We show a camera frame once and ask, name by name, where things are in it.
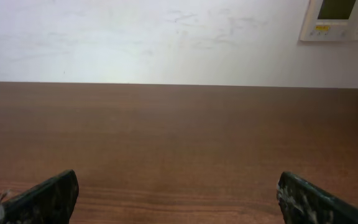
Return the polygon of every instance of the wood grain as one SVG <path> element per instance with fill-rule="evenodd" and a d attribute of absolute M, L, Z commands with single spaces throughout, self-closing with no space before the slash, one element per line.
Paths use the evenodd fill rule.
<path fill-rule="evenodd" d="M 0 83 L 0 191 L 65 169 L 70 223 L 283 223 L 284 170 L 358 207 L 358 90 Z"/>

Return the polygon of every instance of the white control panel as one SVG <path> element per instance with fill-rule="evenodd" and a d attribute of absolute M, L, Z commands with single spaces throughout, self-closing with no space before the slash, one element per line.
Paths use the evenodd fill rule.
<path fill-rule="evenodd" d="M 310 0 L 300 40 L 358 40 L 358 0 Z"/>

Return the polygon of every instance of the lcd screen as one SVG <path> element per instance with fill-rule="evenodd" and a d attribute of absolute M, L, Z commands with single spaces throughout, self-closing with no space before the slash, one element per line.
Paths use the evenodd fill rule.
<path fill-rule="evenodd" d="M 317 19 L 349 19 L 356 0 L 324 0 Z"/>

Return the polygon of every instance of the white wall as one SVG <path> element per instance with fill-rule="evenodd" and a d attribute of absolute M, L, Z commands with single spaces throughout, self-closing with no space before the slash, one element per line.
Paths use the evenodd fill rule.
<path fill-rule="evenodd" d="M 0 0 L 0 81 L 358 88 L 358 42 L 298 41 L 308 0 Z"/>

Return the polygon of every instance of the yellow sticker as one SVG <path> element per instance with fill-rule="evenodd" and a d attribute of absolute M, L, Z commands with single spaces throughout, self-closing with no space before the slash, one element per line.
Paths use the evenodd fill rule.
<path fill-rule="evenodd" d="M 331 26 L 316 26 L 316 30 L 328 31 Z"/>

